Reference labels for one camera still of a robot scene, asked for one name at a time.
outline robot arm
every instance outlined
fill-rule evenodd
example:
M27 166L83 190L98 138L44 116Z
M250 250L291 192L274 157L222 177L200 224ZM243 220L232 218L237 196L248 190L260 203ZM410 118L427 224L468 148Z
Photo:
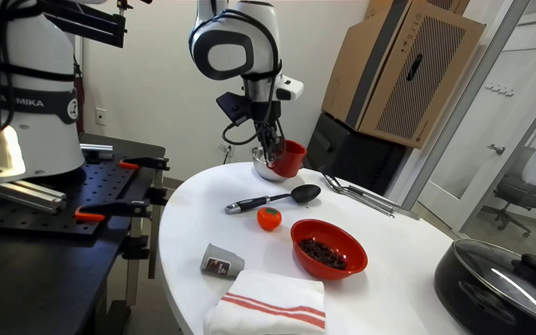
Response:
M282 73L274 6L241 0L230 8L228 0L200 0L191 55L213 81L243 77L246 95L226 94L219 105L232 120L230 129L254 120L267 161L273 162L286 140L280 127L282 101L295 101L304 92L302 82Z

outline black workbench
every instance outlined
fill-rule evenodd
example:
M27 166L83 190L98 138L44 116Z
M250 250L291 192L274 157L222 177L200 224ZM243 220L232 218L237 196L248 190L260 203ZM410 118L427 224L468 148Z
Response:
M116 157L165 157L163 148L83 136L111 144ZM155 172L140 170L124 200L142 200ZM96 239L0 233L0 335L75 335L94 332L107 278L131 229L112 218Z

